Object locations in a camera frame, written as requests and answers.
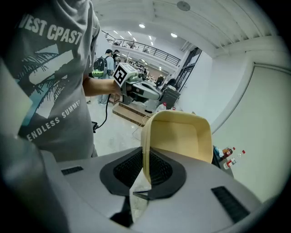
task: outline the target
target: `man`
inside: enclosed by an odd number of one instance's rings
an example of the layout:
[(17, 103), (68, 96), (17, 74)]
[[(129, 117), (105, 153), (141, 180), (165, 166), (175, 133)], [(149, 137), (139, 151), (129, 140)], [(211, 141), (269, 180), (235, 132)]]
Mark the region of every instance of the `man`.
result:
[[(99, 79), (109, 79), (109, 77), (113, 74), (114, 67), (113, 67), (113, 58), (112, 56), (112, 50), (107, 49), (105, 54), (102, 56), (107, 61), (107, 74), (104, 77), (100, 77)], [(106, 105), (108, 99), (108, 94), (105, 95), (99, 95), (98, 96), (98, 104), (99, 105)]]
[(113, 55), (112, 55), (112, 58), (113, 58), (113, 61), (114, 61), (114, 70), (115, 70), (116, 67), (117, 67), (117, 57), (118, 57), (117, 53), (120, 53), (120, 52), (119, 52), (117, 49), (115, 49), (115, 50), (114, 50), (114, 53), (113, 53)]
[(19, 135), (58, 162), (97, 155), (85, 95), (119, 90), (114, 80), (88, 76), (99, 31), (91, 0), (44, 1), (15, 25), (3, 57), (33, 102)]

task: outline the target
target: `ceiling vent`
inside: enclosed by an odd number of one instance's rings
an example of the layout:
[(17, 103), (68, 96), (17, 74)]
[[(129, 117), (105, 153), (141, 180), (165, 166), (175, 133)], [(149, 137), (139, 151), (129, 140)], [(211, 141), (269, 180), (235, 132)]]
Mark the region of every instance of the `ceiling vent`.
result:
[(182, 11), (189, 11), (191, 8), (190, 5), (184, 1), (178, 2), (177, 7)]

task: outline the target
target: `black railing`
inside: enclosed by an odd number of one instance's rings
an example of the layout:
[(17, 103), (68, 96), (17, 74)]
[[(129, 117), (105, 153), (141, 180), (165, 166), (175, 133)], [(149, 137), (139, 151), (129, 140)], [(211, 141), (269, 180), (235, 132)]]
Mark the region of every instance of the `black railing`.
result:
[(121, 39), (115, 39), (114, 37), (110, 36), (108, 33), (103, 32), (105, 35), (105, 38), (107, 39), (108, 43), (115, 45), (115, 46), (121, 46), (125, 48), (130, 48), (130, 49), (136, 49), (139, 51), (142, 51), (144, 53), (151, 54), (153, 56), (159, 57), (175, 66), (179, 64), (181, 59), (166, 53), (162, 50), (156, 49), (151, 46), (147, 46), (145, 44), (141, 44), (135, 41), (128, 41), (128, 40), (121, 40)]

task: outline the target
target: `black cap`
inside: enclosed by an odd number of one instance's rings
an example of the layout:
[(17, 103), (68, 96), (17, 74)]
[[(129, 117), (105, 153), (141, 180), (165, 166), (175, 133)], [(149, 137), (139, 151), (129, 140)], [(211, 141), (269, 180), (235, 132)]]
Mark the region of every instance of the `black cap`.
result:
[(111, 49), (107, 49), (105, 53), (113, 53)]

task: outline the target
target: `yellow plastic bin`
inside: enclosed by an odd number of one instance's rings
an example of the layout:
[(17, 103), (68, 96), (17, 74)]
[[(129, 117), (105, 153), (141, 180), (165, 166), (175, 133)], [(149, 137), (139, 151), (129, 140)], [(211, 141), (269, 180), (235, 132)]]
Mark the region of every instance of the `yellow plastic bin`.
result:
[(211, 163), (211, 129), (206, 119), (182, 111), (163, 110), (153, 115), (141, 131), (144, 174), (151, 182), (150, 147), (164, 149)]

